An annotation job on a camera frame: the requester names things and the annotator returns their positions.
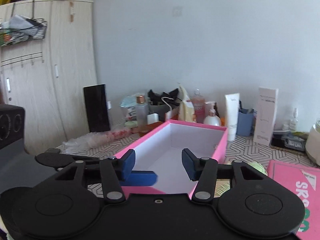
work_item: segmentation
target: white product box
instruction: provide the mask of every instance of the white product box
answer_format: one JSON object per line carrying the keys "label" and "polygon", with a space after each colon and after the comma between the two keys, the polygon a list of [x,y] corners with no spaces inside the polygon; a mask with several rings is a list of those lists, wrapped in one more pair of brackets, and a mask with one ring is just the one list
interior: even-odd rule
{"label": "white product box", "polygon": [[259,88],[253,141],[269,146],[277,112],[278,89]]}

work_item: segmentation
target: wooden wardrobe door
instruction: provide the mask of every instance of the wooden wardrobe door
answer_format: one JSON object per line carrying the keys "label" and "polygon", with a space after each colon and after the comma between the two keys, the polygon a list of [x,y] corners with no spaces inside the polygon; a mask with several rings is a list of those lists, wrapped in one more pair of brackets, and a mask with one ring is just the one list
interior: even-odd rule
{"label": "wooden wardrobe door", "polygon": [[[34,17],[44,18],[50,23],[51,5],[51,1],[36,1]],[[11,11],[12,4],[8,7],[7,19],[10,18]],[[14,14],[31,17],[32,1],[15,4]],[[47,33],[50,32],[50,28],[48,24]],[[7,103],[25,108],[25,147],[33,155],[42,153],[50,147],[57,147],[66,140],[55,97],[49,39],[47,35],[44,40],[27,41],[2,49],[5,60],[43,52],[43,57],[33,60],[24,57],[25,60],[22,62],[3,67],[4,84],[6,85],[7,79],[10,82],[10,92],[6,91]]]}
{"label": "wooden wardrobe door", "polygon": [[[97,84],[92,41],[92,3],[52,2],[51,57],[62,123],[68,139],[89,132],[83,87]],[[74,13],[73,22],[70,13]]]}
{"label": "wooden wardrobe door", "polygon": [[[8,10],[8,4],[4,4],[4,5],[0,6],[0,19],[1,19],[1,22],[4,22],[5,19],[6,19],[7,10]],[[3,57],[2,57],[1,48],[0,48],[0,63],[3,60],[2,58]],[[2,66],[0,66],[0,89],[1,89],[1,92],[0,92],[0,97],[1,97],[0,98],[0,103],[6,103],[5,86],[4,86],[4,83],[3,83],[3,80],[4,80],[3,74],[4,74],[3,73],[3,68],[2,68]]]}

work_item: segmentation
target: black speaker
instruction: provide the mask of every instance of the black speaker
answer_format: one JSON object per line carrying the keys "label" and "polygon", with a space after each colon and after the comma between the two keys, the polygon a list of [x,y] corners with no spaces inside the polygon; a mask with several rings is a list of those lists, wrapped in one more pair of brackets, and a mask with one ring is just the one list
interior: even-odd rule
{"label": "black speaker", "polygon": [[23,138],[24,120],[22,107],[0,104],[0,149]]}
{"label": "black speaker", "polygon": [[106,85],[84,87],[84,101],[90,132],[110,131]]}

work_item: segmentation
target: blue cup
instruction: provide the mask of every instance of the blue cup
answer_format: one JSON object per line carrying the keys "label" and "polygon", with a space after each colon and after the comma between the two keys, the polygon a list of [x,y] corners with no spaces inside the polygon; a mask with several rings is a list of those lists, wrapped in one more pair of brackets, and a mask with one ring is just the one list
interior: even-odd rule
{"label": "blue cup", "polygon": [[253,110],[247,114],[248,109],[241,109],[238,113],[237,135],[250,136],[253,122]]}

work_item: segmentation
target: white lotion tube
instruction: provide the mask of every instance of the white lotion tube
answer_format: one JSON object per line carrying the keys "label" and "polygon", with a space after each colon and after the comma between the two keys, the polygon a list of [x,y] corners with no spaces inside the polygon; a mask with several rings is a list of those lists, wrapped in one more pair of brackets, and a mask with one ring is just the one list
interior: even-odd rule
{"label": "white lotion tube", "polygon": [[236,138],[240,94],[224,95],[226,99],[225,127],[228,128],[228,141]]}

